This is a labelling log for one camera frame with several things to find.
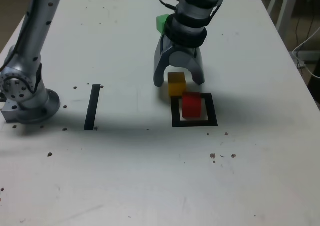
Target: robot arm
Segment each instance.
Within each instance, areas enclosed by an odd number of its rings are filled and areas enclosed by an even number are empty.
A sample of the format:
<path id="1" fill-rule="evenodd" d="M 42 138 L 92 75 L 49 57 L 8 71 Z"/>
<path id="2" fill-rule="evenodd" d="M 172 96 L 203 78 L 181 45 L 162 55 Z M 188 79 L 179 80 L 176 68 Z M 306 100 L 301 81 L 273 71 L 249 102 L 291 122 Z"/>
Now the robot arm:
<path id="1" fill-rule="evenodd" d="M 7 97 L 2 114 L 7 122 L 39 122 L 60 107 L 57 93 L 45 88 L 40 55 L 59 1 L 31 0 L 18 41 L 0 68 L 0 89 Z"/>
<path id="2" fill-rule="evenodd" d="M 60 0 L 32 0 L 22 29 L 0 68 L 0 90 L 7 97 L 2 114 L 7 122 L 36 123 L 60 107 L 56 92 L 42 79 L 41 49 Z M 164 27 L 155 57 L 154 84 L 161 86 L 168 65 L 188 68 L 193 80 L 205 81 L 199 46 L 207 26 L 223 0 L 180 0 Z"/>
<path id="3" fill-rule="evenodd" d="M 197 84 L 205 82 L 199 47 L 207 37 L 206 26 L 223 0 L 180 0 L 168 16 L 154 56 L 154 84 L 164 82 L 167 66 L 187 68 Z"/>

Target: white table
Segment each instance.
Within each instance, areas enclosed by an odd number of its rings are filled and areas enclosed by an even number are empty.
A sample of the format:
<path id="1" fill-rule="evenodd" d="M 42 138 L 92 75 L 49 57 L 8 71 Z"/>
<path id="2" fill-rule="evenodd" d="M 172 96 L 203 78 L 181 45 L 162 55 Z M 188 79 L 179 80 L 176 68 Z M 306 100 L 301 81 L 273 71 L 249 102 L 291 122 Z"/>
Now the white table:
<path id="1" fill-rule="evenodd" d="M 42 50 L 60 110 L 42 129 L 0 118 L 1 225 L 320 224 L 319 110 L 261 0 L 225 0 L 208 26 L 202 91 L 218 127 L 172 128 L 153 84 L 165 13 L 61 0 Z M 98 130 L 83 131 L 92 84 Z"/>

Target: cable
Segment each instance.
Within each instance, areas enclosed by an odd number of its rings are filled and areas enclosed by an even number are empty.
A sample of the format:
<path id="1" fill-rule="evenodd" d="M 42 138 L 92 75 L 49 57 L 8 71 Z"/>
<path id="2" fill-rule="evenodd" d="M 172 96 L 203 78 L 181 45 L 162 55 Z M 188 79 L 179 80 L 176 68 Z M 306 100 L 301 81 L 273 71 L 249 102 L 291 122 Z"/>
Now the cable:
<path id="1" fill-rule="evenodd" d="M 36 0 L 33 0 L 32 2 L 32 7 L 31 7 L 31 12 L 30 12 L 30 16 L 28 17 L 28 20 L 26 22 L 26 24 L 24 25 L 24 28 L 22 29 L 19 37 L 18 37 L 18 40 L 16 42 L 16 45 L 13 49 L 13 51 L 11 52 L 9 58 L 7 60 L 5 60 L 3 66 L 0 68 L 0 72 L 9 64 L 9 62 L 12 60 L 12 58 L 14 57 L 14 55 L 18 52 L 18 47 L 20 45 L 20 42 L 22 40 L 22 38 L 24 37 L 24 34 L 26 33 L 27 31 L 27 28 L 30 24 L 30 21 L 31 21 L 31 18 L 33 17 L 34 15 L 34 11 L 35 11 L 35 5 L 36 5 Z"/>
<path id="2" fill-rule="evenodd" d="M 169 3 L 165 3 L 163 0 L 160 0 L 160 2 L 161 2 L 161 4 L 165 5 L 165 7 L 168 7 L 170 9 L 174 10 L 174 11 L 177 9 L 176 6 L 173 6 L 173 5 L 169 4 Z"/>
<path id="3" fill-rule="evenodd" d="M 297 46 L 296 48 L 294 48 L 294 49 L 292 50 L 292 55 L 293 55 L 298 61 L 302 61 L 302 60 L 300 60 L 300 59 L 295 55 L 296 50 L 297 50 L 299 47 L 301 47 L 304 43 L 306 43 L 308 40 L 310 40 L 311 37 L 313 37 L 319 30 L 320 30 L 320 27 L 319 27 L 308 39 L 306 39 L 306 40 L 305 40 L 304 42 L 302 42 L 299 46 Z M 313 74 L 313 73 L 310 71 L 310 69 L 308 68 L 307 65 L 305 66 L 305 68 L 307 69 L 307 71 L 308 71 L 311 75 L 313 75 L 314 77 L 320 79 L 319 76 L 316 76 L 315 74 Z"/>
<path id="4" fill-rule="evenodd" d="M 305 2 L 304 4 L 304 7 L 303 7 L 303 11 L 306 10 L 306 7 L 307 7 L 307 4 L 308 4 L 308 0 Z M 313 26 L 313 23 L 314 23 L 314 20 L 315 20 L 315 6 L 314 6 L 314 0 L 311 0 L 311 9 L 312 9 L 312 20 L 311 20 L 311 23 L 310 23 L 310 26 L 309 26 L 309 30 L 308 30 L 308 33 L 305 37 L 305 40 L 309 37 L 310 35 L 310 31 L 311 31 L 311 28 Z M 296 46 L 298 46 L 298 43 L 299 43 L 299 38 L 298 38 L 298 26 L 299 26 L 299 23 L 300 23 L 300 19 L 301 19 L 301 16 L 299 16 L 299 19 L 298 19 L 298 22 L 296 24 L 296 28 L 295 28 L 295 37 L 296 37 Z M 296 56 L 299 58 L 299 51 L 302 50 L 302 48 L 304 47 L 301 46 L 300 48 L 298 48 L 298 50 L 296 51 Z M 298 60 L 297 61 L 297 67 L 298 69 L 301 70 L 301 75 L 303 75 L 303 70 L 302 70 L 302 66 L 300 65 L 300 61 Z"/>

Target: black cable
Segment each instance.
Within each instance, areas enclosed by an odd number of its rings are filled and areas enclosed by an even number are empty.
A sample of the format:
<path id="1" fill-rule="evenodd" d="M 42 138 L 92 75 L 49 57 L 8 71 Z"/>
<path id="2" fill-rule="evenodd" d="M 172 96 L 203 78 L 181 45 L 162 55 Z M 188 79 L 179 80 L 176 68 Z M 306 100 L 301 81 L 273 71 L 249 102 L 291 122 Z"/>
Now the black cable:
<path id="1" fill-rule="evenodd" d="M 168 7 L 170 9 L 174 10 L 174 11 L 177 9 L 176 6 L 173 6 L 173 5 L 169 4 L 169 3 L 165 3 L 163 0 L 160 0 L 160 2 L 161 2 L 161 4 L 165 5 L 165 7 Z"/>
<path id="2" fill-rule="evenodd" d="M 21 31 L 21 33 L 20 33 L 20 35 L 19 35 L 19 37 L 18 37 L 18 40 L 17 40 L 17 42 L 16 42 L 16 45 L 15 45 L 13 51 L 11 52 L 9 58 L 8 58 L 7 60 L 5 60 L 3 66 L 0 68 L 0 72 L 9 64 L 9 62 L 12 60 L 12 58 L 14 57 L 14 55 L 18 52 L 18 47 L 19 47 L 19 45 L 20 45 L 20 43 L 21 43 L 21 40 L 22 40 L 22 38 L 24 37 L 24 34 L 26 33 L 26 30 L 27 30 L 27 28 L 28 28 L 28 26 L 29 26 L 29 24 L 30 24 L 31 18 L 33 17 L 33 15 L 34 15 L 34 13 L 35 13 L 36 1 L 37 1 L 37 0 L 33 0 L 33 2 L 32 2 L 32 7 L 31 7 L 31 12 L 30 12 L 30 15 L 29 15 L 29 17 L 28 17 L 28 20 L 27 20 L 26 24 L 24 25 L 24 28 L 22 29 L 22 31 Z"/>

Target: floor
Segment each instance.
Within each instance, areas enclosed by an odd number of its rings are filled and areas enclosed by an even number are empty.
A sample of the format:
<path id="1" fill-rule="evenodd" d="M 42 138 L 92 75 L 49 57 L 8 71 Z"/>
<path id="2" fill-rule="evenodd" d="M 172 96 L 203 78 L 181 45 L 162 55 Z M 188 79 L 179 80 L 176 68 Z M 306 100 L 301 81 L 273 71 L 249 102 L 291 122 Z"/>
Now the floor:
<path id="1" fill-rule="evenodd" d="M 271 18 L 274 23 L 277 22 L 280 9 L 283 0 L 277 0 Z M 306 4 L 306 0 L 297 0 L 290 27 L 288 29 L 286 38 L 284 40 L 288 50 L 294 49 L 297 44 L 296 27 L 300 18 L 299 27 L 297 30 L 298 43 L 303 42 L 309 31 L 309 27 L 312 22 L 314 13 L 314 22 L 312 24 L 312 34 L 320 26 L 320 0 L 312 0 L 312 4 Z M 264 5 L 268 7 L 270 0 L 263 1 Z M 24 16 L 29 0 L 0 0 L 0 51 L 6 45 L 10 36 L 14 32 L 15 28 L 19 24 L 21 18 Z M 320 33 L 317 33 L 304 47 L 305 50 L 320 50 Z M 315 65 L 309 65 L 309 68 L 313 71 Z M 302 77 L 308 83 L 311 75 L 302 69 Z"/>

